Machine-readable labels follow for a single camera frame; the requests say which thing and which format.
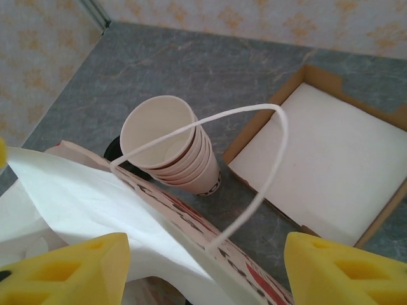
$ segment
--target white paper bag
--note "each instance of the white paper bag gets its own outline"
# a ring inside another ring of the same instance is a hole
[[[100,170],[108,169],[106,160],[75,144],[57,149],[99,169],[25,149],[10,149],[9,164],[66,243],[125,232],[132,251],[128,281],[157,276],[194,305],[292,304],[289,293],[230,241],[209,257],[198,245],[219,231],[182,201],[134,176],[128,186]]]

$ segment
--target cardboard box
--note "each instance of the cardboard box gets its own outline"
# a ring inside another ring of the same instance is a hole
[[[401,106],[396,112],[393,113],[382,112],[344,94],[341,91],[341,77],[312,65],[303,66],[275,95],[270,98],[270,102],[277,105],[282,105],[290,94],[292,94],[292,92],[295,91],[302,83],[306,83],[323,92],[326,92],[333,97],[336,97],[407,132],[407,105]],[[242,151],[242,149],[253,139],[253,137],[262,129],[262,127],[267,124],[273,113],[274,111],[269,110],[259,111],[250,120],[250,122],[248,122],[238,137],[231,143],[230,147],[223,154],[224,162],[228,166]],[[244,179],[241,179],[239,176],[238,178],[244,184],[249,185]],[[370,224],[369,228],[357,241],[355,247],[362,247],[373,236],[377,229],[384,223],[386,218],[396,209],[398,204],[400,204],[401,200],[403,200],[406,194],[407,179],[405,179],[404,182],[399,186],[399,189],[396,191],[396,193],[394,193],[391,200],[386,204],[376,219]],[[301,226],[300,224],[297,225],[301,227],[302,231],[316,235],[312,231],[312,228]]]

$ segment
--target wall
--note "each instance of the wall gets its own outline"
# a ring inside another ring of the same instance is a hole
[[[407,58],[407,0],[100,0],[113,20]]]
[[[0,24],[0,136],[21,146],[101,31],[75,0],[4,0]]]

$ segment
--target gray surface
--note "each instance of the gray surface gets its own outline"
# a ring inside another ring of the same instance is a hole
[[[24,147],[44,151],[64,139],[103,154],[129,112],[147,98],[176,95],[202,118],[267,102],[305,62],[343,76],[345,92],[385,111],[407,103],[406,61],[115,23]],[[238,114],[204,126],[219,161],[251,116]],[[170,191],[224,229],[254,194],[223,164],[221,169],[223,184],[208,198]],[[7,170],[0,193],[13,179]],[[283,248],[287,233],[295,229],[264,204],[231,239],[288,287]],[[406,232],[404,201],[366,249],[407,262]]]

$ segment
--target paper cup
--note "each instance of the paper cup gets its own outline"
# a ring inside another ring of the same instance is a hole
[[[185,168],[189,167],[192,164],[192,162],[194,162],[197,159],[198,154],[202,150],[203,145],[202,139],[204,138],[203,136],[204,133],[205,133],[204,130],[200,126],[197,126],[197,130],[195,132],[195,137],[193,139],[192,145],[182,158],[180,158],[173,165],[161,169],[148,170],[148,173],[156,177],[166,179],[167,176],[178,174]]]
[[[120,133],[120,147],[127,154],[144,144],[196,121],[191,107],[171,95],[153,97],[138,105],[127,117]],[[129,158],[139,168],[161,168],[174,164],[192,143],[196,128],[175,135]]]
[[[168,184],[171,184],[173,186],[177,186],[178,184],[183,184],[187,183],[196,177],[206,167],[208,161],[209,161],[209,156],[210,156],[210,144],[204,137],[204,142],[202,143],[201,146],[201,151],[198,154],[197,158],[192,162],[190,166],[185,168],[183,171],[179,172],[176,175],[171,175],[171,176],[156,176],[159,180],[164,181]]]
[[[184,184],[178,184],[175,187],[198,196],[208,196],[213,194],[219,188],[221,184],[221,171],[212,150],[212,145],[210,145],[209,148],[209,161],[199,176],[192,181]],[[165,182],[164,184],[174,187],[172,184]]]

